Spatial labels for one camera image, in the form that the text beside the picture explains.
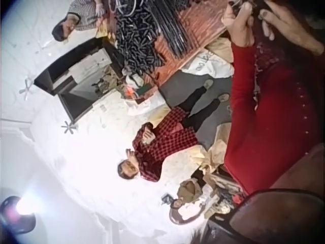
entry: shoe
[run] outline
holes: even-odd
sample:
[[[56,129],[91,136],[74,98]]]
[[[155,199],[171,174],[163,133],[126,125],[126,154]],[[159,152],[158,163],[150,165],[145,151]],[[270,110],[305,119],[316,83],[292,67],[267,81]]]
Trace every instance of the shoe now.
[[[213,80],[209,79],[204,82],[204,87],[206,90],[208,90],[213,85]]]
[[[228,93],[222,93],[219,95],[218,99],[220,102],[226,102],[230,98],[230,95]]]

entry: red plaid shirt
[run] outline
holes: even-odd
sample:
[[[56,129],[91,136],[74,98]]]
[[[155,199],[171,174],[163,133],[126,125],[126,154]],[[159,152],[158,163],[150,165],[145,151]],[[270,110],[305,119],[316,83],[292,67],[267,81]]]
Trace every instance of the red plaid shirt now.
[[[133,148],[139,161],[139,170],[142,178],[153,182],[159,181],[165,158],[198,144],[192,127],[172,133],[177,123],[180,123],[188,114],[188,112],[181,108],[175,107],[156,128],[153,128],[152,123],[145,123],[139,129],[133,140]],[[149,145],[144,145],[141,142],[146,126],[156,136]]]

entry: striped shirt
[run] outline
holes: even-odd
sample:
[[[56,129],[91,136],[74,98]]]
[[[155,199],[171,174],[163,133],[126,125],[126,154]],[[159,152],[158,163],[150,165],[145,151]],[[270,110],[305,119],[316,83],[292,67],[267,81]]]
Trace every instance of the striped shirt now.
[[[74,0],[68,14],[75,14],[79,17],[79,22],[75,26],[77,31],[86,31],[96,28],[96,3],[94,0]]]

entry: lamp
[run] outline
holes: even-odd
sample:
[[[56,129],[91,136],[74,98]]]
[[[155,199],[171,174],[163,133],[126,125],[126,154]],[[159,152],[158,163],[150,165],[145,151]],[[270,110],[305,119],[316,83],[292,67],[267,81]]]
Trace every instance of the lamp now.
[[[26,234],[36,226],[33,201],[17,196],[8,197],[0,206],[0,219],[12,234]]]

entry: plaid shirt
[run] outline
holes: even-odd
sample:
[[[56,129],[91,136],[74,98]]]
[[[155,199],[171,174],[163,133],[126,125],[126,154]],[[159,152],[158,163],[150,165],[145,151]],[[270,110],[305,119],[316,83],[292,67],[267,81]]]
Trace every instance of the plaid shirt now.
[[[180,123],[188,114],[188,112],[181,108],[175,107],[156,128],[153,128],[152,123],[145,123],[139,129],[133,140],[133,148],[139,161],[139,170],[142,178],[153,182],[159,181],[165,158],[198,144],[192,127],[172,133],[177,123]],[[146,126],[156,136],[149,145],[144,145],[141,142]]]
[[[68,14],[75,14],[79,17],[75,30],[86,31],[96,28],[97,17],[94,0],[74,0],[69,7]]]

